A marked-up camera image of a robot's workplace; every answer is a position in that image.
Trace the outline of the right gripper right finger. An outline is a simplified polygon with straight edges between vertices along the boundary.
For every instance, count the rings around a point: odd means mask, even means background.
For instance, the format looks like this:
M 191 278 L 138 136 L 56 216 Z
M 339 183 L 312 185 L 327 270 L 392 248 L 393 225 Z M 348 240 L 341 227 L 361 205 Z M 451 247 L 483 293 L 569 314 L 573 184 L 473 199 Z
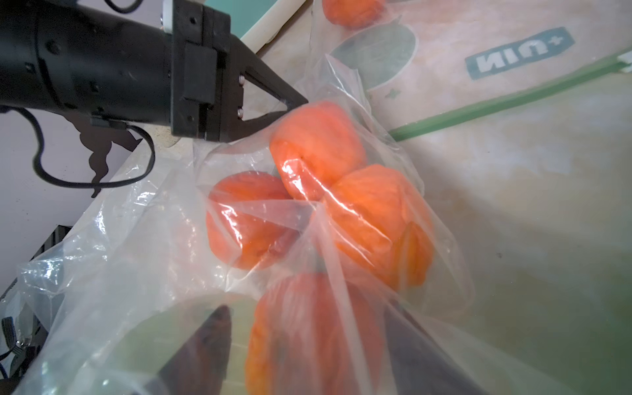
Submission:
M 384 325 L 398 394 L 484 394 L 397 301 Z

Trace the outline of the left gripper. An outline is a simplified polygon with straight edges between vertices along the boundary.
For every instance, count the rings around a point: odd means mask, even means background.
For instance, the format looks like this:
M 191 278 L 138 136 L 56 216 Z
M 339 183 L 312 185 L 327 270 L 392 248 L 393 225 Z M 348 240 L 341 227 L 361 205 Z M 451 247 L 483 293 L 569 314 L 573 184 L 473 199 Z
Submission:
M 231 143 L 270 126 L 308 100 L 230 34 L 230 16 L 195 1 L 164 1 L 171 37 L 171 132 L 180 138 Z M 278 107 L 248 118 L 248 99 Z

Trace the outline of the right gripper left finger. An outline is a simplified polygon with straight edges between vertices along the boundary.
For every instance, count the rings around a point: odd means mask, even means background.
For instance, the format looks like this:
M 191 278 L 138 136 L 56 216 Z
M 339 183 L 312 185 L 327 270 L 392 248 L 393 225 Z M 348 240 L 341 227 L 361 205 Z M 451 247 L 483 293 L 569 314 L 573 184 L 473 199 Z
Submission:
M 137 394 L 219 394 L 230 360 L 231 309 L 178 304 L 133 329 L 150 378 Z

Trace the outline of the green-zip bag of oranges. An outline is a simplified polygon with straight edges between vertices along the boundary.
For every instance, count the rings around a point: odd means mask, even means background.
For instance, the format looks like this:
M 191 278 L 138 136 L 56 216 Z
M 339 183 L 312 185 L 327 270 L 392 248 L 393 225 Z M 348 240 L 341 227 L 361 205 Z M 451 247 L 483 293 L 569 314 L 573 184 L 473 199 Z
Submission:
M 484 394 L 630 393 L 630 2 L 317 1 L 307 48 L 307 105 L 21 266 L 16 391 L 137 394 L 133 329 L 225 304 L 219 394 L 398 394 L 397 301 Z

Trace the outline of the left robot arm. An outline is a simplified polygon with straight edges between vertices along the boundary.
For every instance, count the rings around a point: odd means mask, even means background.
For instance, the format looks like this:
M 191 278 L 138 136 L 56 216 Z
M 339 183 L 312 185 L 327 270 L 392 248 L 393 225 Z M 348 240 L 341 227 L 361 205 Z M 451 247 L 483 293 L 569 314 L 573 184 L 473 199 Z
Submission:
M 250 82 L 294 110 L 306 100 L 230 31 L 230 17 L 170 1 L 166 30 L 75 1 L 1 4 L 3 105 L 76 111 L 103 127 L 170 126 L 174 136 L 229 143 L 281 117 L 243 115 Z

